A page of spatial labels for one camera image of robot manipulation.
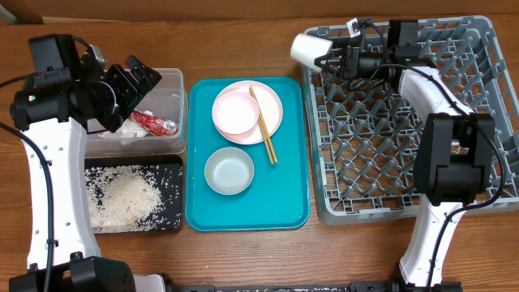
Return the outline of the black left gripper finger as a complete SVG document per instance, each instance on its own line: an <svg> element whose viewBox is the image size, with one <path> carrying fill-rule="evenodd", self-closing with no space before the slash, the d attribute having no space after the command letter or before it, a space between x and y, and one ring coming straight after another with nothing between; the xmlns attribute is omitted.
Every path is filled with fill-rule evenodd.
<svg viewBox="0 0 519 292"><path fill-rule="evenodd" d="M142 97L151 92L162 79L158 71L147 67L134 55L130 55L125 63L130 69L130 82Z"/></svg>
<svg viewBox="0 0 519 292"><path fill-rule="evenodd" d="M107 83L115 93L116 112L123 118L128 118L140 99L135 78L118 64L108 69L106 77Z"/></svg>

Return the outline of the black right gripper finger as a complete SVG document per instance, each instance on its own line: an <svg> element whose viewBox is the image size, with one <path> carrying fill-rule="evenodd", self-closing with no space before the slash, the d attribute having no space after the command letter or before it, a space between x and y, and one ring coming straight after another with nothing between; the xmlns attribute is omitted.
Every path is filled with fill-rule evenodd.
<svg viewBox="0 0 519 292"><path fill-rule="evenodd" d="M321 56L315 60L315 65L321 70L334 75L336 77L343 76L343 65L344 62L342 57L326 57Z"/></svg>
<svg viewBox="0 0 519 292"><path fill-rule="evenodd" d="M345 49L346 47L360 47L363 42L362 36L350 37L350 36L335 36L335 37L326 37L326 41L331 42L331 46L328 51L333 51L337 49Z"/></svg>

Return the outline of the cream cup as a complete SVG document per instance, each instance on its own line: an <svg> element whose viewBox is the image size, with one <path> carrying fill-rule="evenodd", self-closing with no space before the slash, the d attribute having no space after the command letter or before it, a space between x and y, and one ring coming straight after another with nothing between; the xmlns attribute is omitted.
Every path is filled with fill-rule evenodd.
<svg viewBox="0 0 519 292"><path fill-rule="evenodd" d="M333 42L330 40L299 33L291 45L290 57L313 71L321 72L315 60L329 53L332 46Z"/></svg>

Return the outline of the white tissue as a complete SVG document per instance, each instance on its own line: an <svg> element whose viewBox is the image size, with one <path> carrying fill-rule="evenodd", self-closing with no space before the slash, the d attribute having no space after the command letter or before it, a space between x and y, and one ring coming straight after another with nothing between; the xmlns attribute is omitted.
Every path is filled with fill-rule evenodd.
<svg viewBox="0 0 519 292"><path fill-rule="evenodd" d="M130 138L142 138L149 134L148 130L146 130L143 126L138 124L130 115L128 119L122 124L120 128L118 128L114 133L112 132L103 132L102 134L98 134L102 139L122 139L121 144L130 144L130 142L126 142L126 139Z"/></svg>

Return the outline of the red snack wrapper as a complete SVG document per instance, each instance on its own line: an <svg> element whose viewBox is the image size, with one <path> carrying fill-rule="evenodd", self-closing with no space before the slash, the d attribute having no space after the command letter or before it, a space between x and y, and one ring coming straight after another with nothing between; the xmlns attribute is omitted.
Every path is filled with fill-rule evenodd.
<svg viewBox="0 0 519 292"><path fill-rule="evenodd" d="M169 119L134 110L130 120L154 136L172 136L178 133L178 124Z"/></svg>

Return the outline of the wooden chopstick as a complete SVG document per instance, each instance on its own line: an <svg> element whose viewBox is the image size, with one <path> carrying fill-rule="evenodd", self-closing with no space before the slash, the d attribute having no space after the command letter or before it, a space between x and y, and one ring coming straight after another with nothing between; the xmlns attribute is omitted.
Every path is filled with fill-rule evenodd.
<svg viewBox="0 0 519 292"><path fill-rule="evenodd" d="M251 96L255 99L256 103L258 104L258 107L259 107L259 117L258 117L259 128L261 130L261 134L262 134L262 137L264 139L264 145L265 145L265 148L266 148L266 151L267 151L270 163L272 165L274 165L274 164L276 164L278 162L277 155L276 155L275 149L273 147L273 144L272 144L272 141L271 141L271 136L270 136L270 134L268 132L267 125L266 125L266 123L264 121L263 111L261 109L260 102L259 102L258 98L256 97L255 91L254 91L252 86L249 87L249 93L251 94Z"/></svg>
<svg viewBox="0 0 519 292"><path fill-rule="evenodd" d="M266 127L266 124L264 122L264 118L262 113L259 113L258 117L258 124L259 128L261 130L261 135L264 139L265 148L268 154L268 158L270 160L270 163L274 165L277 162L277 159L275 158L275 152L272 147L272 141L270 140L270 134L268 133L268 129Z"/></svg>

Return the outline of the small pink plate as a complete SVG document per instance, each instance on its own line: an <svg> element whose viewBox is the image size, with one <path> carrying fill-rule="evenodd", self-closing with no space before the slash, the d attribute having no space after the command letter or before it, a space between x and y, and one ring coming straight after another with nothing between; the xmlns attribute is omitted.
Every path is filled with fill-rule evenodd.
<svg viewBox="0 0 519 292"><path fill-rule="evenodd" d="M218 97L212 106L212 120L216 128L226 134L240 135L257 123L260 108L248 93L227 92Z"/></svg>

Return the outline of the white bowl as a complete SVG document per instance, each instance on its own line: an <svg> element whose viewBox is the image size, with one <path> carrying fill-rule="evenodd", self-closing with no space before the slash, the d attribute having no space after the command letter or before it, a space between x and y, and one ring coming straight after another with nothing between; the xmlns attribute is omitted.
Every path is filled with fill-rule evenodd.
<svg viewBox="0 0 519 292"><path fill-rule="evenodd" d="M252 183L255 166L240 148L220 148L212 153L204 167L204 178L212 190L221 195L237 195Z"/></svg>

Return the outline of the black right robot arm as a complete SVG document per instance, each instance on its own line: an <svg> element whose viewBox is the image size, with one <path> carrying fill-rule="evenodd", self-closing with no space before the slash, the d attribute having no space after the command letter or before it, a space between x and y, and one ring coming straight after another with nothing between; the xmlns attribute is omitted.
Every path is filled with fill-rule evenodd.
<svg viewBox="0 0 519 292"><path fill-rule="evenodd" d="M344 79L353 92L374 79L390 84L420 118L422 138L413 162L420 211L392 290L459 291L461 285L442 282L441 269L459 220L478 207L475 197L488 187L491 157L498 153L491 141L495 121L456 101L437 66L420 56L418 21L392 20L379 37L379 53L346 45L326 49L312 66Z"/></svg>

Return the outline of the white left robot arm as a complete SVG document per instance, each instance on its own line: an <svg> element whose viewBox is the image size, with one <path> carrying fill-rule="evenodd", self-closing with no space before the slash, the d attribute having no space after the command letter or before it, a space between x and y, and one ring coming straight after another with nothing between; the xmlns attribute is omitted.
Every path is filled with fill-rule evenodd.
<svg viewBox="0 0 519 292"><path fill-rule="evenodd" d="M28 158L32 239L28 271L12 291L171 291L165 274L135 275L128 264L101 255L88 211L85 153L88 121L116 131L161 80L130 56L109 65L95 45L77 50L70 34L32 38L35 71L10 107Z"/></svg>

